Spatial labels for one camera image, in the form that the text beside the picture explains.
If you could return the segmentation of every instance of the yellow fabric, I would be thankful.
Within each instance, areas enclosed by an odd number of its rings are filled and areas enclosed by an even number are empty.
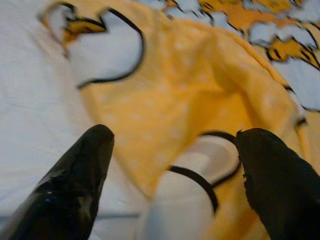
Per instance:
[[[119,81],[89,84],[81,94],[94,121],[114,131],[116,159],[147,196],[153,196],[161,175],[205,131],[235,135],[264,128],[312,162],[307,126],[295,131],[298,108],[281,86],[285,80],[237,35],[169,20],[129,0],[70,3],[77,6],[78,16],[96,21],[97,13],[112,7],[143,32],[145,52],[138,69]],[[248,25],[253,20],[243,21]],[[204,239],[268,239],[248,205],[242,174],[243,169],[217,188],[220,208]]]

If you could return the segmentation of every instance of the yellow polka dot fabric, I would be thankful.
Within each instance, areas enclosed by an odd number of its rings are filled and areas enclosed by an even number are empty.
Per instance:
[[[131,75],[80,91],[94,121],[115,133],[114,155],[146,196],[154,195],[165,170],[207,131],[235,135],[264,128],[303,157],[294,129],[299,110],[281,85],[285,81],[237,35],[171,20],[130,0],[70,2],[90,18],[91,11],[112,7],[143,32],[143,59]],[[248,205],[242,174],[216,189],[220,208],[204,239],[268,239]]]

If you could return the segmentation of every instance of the cartoon print fabric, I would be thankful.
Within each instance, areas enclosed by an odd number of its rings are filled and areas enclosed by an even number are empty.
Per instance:
[[[235,135],[239,130],[264,128],[317,167],[310,142],[319,143],[320,133],[308,131],[317,123],[318,113],[307,113],[306,118],[296,89],[267,56],[269,49],[278,60],[299,57],[300,52],[288,52],[287,47],[276,53],[268,45],[251,46],[243,40],[250,37],[247,28],[258,23],[253,16],[276,28],[294,19],[278,19],[265,1],[249,2],[252,15],[244,17],[243,24],[233,19],[237,11],[247,11],[242,1],[147,2],[156,2],[165,14],[132,0],[72,0],[55,3],[42,15],[64,48],[88,112],[115,133],[115,157],[146,195],[154,196],[166,169],[208,131]],[[281,2],[277,12],[287,6]],[[220,11],[209,12],[211,6]],[[251,10],[254,6],[262,10]],[[200,22],[190,21],[189,16]],[[227,30],[210,26],[215,23]],[[268,36],[255,39],[261,43]],[[305,35],[302,40],[306,43],[309,38]],[[302,57],[311,59],[310,48],[303,49]],[[220,206],[208,239],[267,236],[248,205],[242,174],[241,169],[215,189]]]

